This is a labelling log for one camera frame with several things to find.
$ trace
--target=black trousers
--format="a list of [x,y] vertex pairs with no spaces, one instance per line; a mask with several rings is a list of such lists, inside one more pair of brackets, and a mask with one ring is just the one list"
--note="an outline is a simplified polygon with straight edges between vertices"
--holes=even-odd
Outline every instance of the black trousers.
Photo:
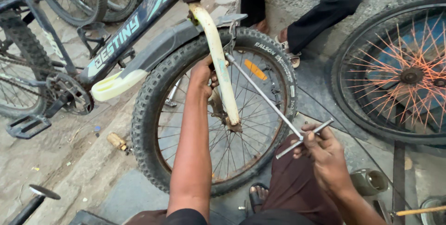
[[[354,14],[362,0],[320,0],[319,4],[288,26],[290,51],[297,54],[325,29]],[[248,14],[242,26],[264,20],[265,0],[241,0],[241,13]]]

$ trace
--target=wooden stick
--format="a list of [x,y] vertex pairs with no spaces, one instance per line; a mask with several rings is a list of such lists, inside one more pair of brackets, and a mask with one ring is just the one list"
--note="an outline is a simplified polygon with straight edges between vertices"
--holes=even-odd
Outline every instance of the wooden stick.
[[442,210],[446,210],[446,206],[427,208],[427,209],[404,210],[404,211],[398,211],[395,214],[397,216],[406,216],[406,215],[415,215],[415,214],[436,212],[436,211],[442,211]]

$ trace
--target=sandal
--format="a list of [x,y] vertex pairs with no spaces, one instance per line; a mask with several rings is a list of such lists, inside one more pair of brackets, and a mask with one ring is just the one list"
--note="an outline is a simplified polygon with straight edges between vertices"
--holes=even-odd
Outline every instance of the sandal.
[[276,38],[274,40],[276,40],[276,42],[283,48],[283,50],[285,51],[288,59],[291,61],[291,64],[293,64],[293,68],[294,69],[298,68],[300,63],[301,63],[300,56],[302,55],[302,53],[299,52],[298,54],[295,55],[292,52],[290,52],[289,51],[288,41],[280,42],[279,41],[279,36],[276,36]]
[[[265,186],[264,184],[262,184],[262,183],[254,183],[253,185],[251,185],[251,187],[257,187],[257,186],[259,186],[259,187],[261,187],[261,188],[264,188],[264,189],[266,189],[266,190],[269,190],[269,188],[268,188],[267,186]],[[251,192],[249,191],[249,189],[248,189],[248,194],[249,194],[249,201],[251,202],[251,208],[253,209],[253,212],[256,213],[256,212],[254,211],[254,207],[255,207],[255,206],[259,206],[259,205],[260,205],[260,206],[263,205],[263,202],[264,202],[265,200],[260,199],[259,194],[257,193],[257,191],[251,193]]]

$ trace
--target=front fork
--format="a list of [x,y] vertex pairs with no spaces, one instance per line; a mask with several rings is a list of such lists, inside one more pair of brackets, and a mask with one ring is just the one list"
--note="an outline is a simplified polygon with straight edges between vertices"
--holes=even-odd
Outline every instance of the front fork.
[[223,53],[223,47],[217,27],[206,9],[201,6],[200,2],[190,3],[189,9],[204,29],[210,55],[212,56],[212,62],[214,63],[215,73],[217,74],[220,83],[228,119],[232,126],[236,126],[240,124],[239,110],[237,108],[234,91],[232,90],[231,79],[229,78],[229,73],[226,68],[227,61]]

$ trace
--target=pedal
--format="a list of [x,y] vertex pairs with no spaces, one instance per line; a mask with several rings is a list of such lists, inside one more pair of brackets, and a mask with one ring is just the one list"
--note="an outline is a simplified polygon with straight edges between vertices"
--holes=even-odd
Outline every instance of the pedal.
[[[99,36],[98,38],[89,38],[86,36],[86,31],[96,31],[97,35]],[[105,30],[105,24],[102,22],[93,22],[90,24],[86,24],[83,26],[78,27],[77,29],[78,35],[81,38],[82,42],[84,43],[84,45],[86,46],[86,48],[88,49],[88,51],[90,51],[90,57],[89,59],[92,59],[94,57],[96,57],[98,51],[105,46],[105,44],[107,43],[107,40],[110,38],[111,34],[109,34],[106,30]],[[90,44],[88,44],[88,42],[95,42],[97,43],[97,45],[92,48],[92,46]]]
[[6,131],[12,137],[31,139],[49,127],[51,127],[51,122],[45,116],[31,114],[9,123]]

